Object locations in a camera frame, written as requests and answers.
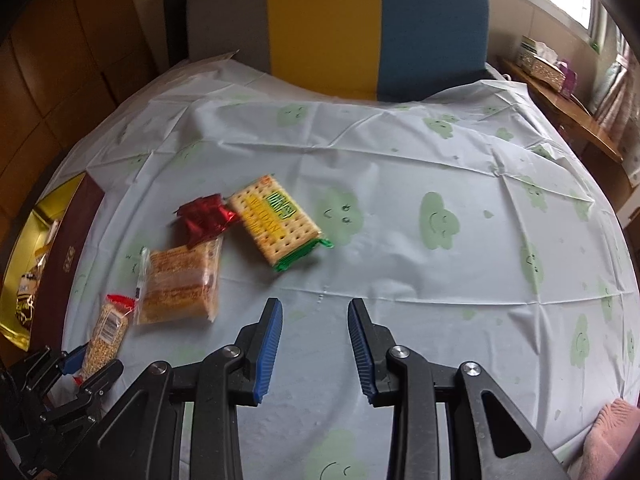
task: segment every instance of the gold box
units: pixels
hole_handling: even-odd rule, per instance
[[[41,199],[14,244],[0,292],[0,332],[22,350],[62,344],[66,304],[84,241],[104,192],[87,173],[67,180]],[[60,225],[42,270],[31,329],[15,317],[20,277],[36,264],[35,252],[45,245],[53,221]]]
[[[562,89],[564,74],[560,69],[553,66],[547,60],[542,59],[540,56],[536,56],[529,50],[525,48],[520,49],[516,65],[530,76],[540,79],[540,81],[551,86],[556,92]]]

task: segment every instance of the snack package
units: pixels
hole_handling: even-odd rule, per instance
[[[122,338],[129,327],[129,314],[134,306],[135,301],[131,298],[116,294],[107,295],[84,354],[79,373],[81,381],[85,381],[116,357]]]
[[[45,244],[50,245],[53,242],[53,238],[55,238],[59,227],[60,220],[54,220],[51,223],[51,225],[49,226],[49,232],[47,233],[47,240],[45,241]]]
[[[136,323],[147,324],[218,313],[218,266],[222,238],[168,251],[142,250]]]
[[[222,202],[217,193],[202,196],[183,204],[175,212],[189,233],[187,247],[218,238],[229,226],[239,220],[238,215]]]
[[[33,269],[25,272],[20,277],[20,283],[18,284],[15,317],[27,330],[31,328],[31,321],[33,320],[33,305],[36,291],[38,290],[38,280],[38,268],[33,267]]]
[[[51,245],[52,243],[50,242],[35,251],[34,256],[36,257],[36,266],[38,268],[42,269],[44,267],[47,256],[49,256],[49,251],[51,250]]]
[[[270,175],[233,194],[228,203],[277,271],[288,269],[318,244],[334,246]]]

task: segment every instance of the grain package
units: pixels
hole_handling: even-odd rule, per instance
[[[133,299],[116,294],[107,295],[84,354],[79,373],[81,381],[87,380],[116,357],[133,309]]]
[[[270,175],[233,194],[228,204],[240,215],[264,257],[286,270],[318,245],[333,247],[320,228]]]
[[[218,266],[222,238],[189,249],[142,251],[136,323],[148,324],[218,313]]]

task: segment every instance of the yellow cracker packaging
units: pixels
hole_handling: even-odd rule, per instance
[[[238,213],[268,263],[286,270],[318,245],[334,245],[270,175],[234,193],[228,204]]]

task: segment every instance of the wooden shelf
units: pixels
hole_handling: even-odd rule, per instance
[[[531,97],[542,108],[557,116],[559,123],[571,136],[575,135],[590,142],[613,161],[622,162],[622,155],[609,138],[609,133],[580,106],[557,94],[546,83],[525,73],[513,61],[500,58],[500,65],[514,81],[526,83]]]

